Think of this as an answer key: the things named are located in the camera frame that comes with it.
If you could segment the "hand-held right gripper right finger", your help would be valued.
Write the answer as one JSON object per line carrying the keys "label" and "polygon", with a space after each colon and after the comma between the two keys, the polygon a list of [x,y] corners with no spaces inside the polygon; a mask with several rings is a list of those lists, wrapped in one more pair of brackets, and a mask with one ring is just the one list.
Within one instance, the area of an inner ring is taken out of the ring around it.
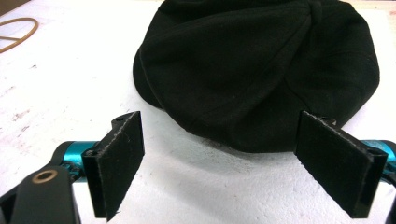
{"label": "hand-held right gripper right finger", "polygon": [[298,160],[352,218],[367,218],[388,154],[344,132],[334,119],[300,114]]}

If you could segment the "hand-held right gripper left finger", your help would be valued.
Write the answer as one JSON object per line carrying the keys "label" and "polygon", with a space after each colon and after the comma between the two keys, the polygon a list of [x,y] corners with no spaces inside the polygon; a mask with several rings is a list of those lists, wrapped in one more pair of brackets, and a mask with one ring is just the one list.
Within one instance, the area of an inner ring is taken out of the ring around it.
{"label": "hand-held right gripper left finger", "polygon": [[111,131],[82,153],[93,211],[111,220],[131,186],[145,154],[139,111],[111,121]]}

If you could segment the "black cloth cap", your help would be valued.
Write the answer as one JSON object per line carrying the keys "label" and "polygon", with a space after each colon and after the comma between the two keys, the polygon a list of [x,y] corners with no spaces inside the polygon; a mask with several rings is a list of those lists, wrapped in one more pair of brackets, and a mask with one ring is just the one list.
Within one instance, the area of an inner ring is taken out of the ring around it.
{"label": "black cloth cap", "polygon": [[379,65],[366,20],[341,0],[163,0],[133,76],[187,132],[265,153],[294,149],[304,111],[347,123]]}

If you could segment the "tan rubber band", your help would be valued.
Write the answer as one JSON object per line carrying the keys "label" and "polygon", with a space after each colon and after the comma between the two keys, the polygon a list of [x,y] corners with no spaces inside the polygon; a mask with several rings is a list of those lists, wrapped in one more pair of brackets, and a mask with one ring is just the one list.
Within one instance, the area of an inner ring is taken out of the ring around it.
{"label": "tan rubber band", "polygon": [[38,27],[39,22],[34,18],[22,17],[0,21],[0,54],[26,41]]}

